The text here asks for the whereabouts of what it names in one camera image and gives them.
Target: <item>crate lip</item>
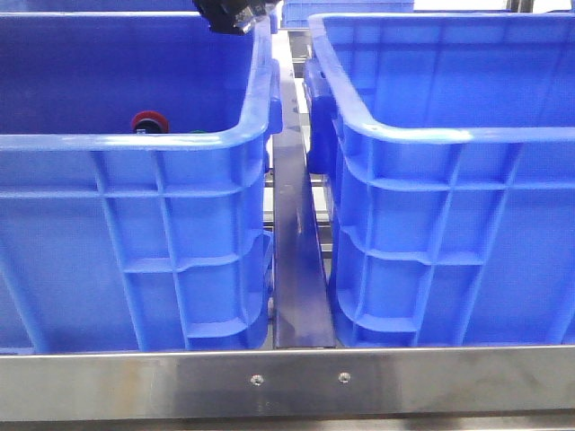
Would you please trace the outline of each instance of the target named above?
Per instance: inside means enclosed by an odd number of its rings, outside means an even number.
[[[198,12],[1,12],[4,18],[41,17],[171,17],[200,19]],[[208,22],[201,18],[208,27]],[[205,134],[134,136],[131,134],[18,134],[0,135],[2,151],[109,151],[109,150],[213,150],[238,146],[265,134],[269,125],[272,89],[270,18],[259,21],[253,31],[248,84],[238,123],[227,130]]]
[[[573,20],[572,13],[533,14],[533,13],[318,13],[308,18],[309,29],[314,45],[314,55],[318,58],[323,73],[330,85],[344,123],[361,135],[397,144],[450,145],[468,142],[508,143],[508,142],[571,142],[575,140],[575,127],[541,128],[398,128],[386,125],[373,118],[361,100],[340,60],[330,43],[323,20],[326,18],[365,18],[365,19],[410,19],[429,20],[438,17],[467,18],[481,20],[490,17],[500,20]]]

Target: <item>metal frame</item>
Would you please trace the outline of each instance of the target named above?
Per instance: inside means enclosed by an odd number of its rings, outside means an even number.
[[[0,427],[575,428],[575,346],[290,348],[334,338],[286,31],[274,49],[284,100],[274,140],[276,349],[0,356]]]

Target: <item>black object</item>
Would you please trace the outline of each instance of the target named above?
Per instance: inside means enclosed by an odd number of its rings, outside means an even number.
[[[193,0],[198,12],[217,33],[245,34],[279,0]]]

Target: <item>screw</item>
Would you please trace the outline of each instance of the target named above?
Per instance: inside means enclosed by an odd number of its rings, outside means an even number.
[[[263,376],[261,374],[254,374],[250,379],[250,383],[254,386],[262,386],[263,385]]]
[[[340,373],[340,375],[338,375],[338,380],[340,381],[340,383],[347,384],[351,380],[351,374],[350,373]]]

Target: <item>red object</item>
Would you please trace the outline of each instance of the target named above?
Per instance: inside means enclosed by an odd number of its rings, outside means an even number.
[[[156,123],[162,130],[162,133],[168,133],[170,131],[170,122],[168,119],[155,110],[142,110],[136,114],[132,119],[132,130],[136,130],[137,125],[146,120]]]

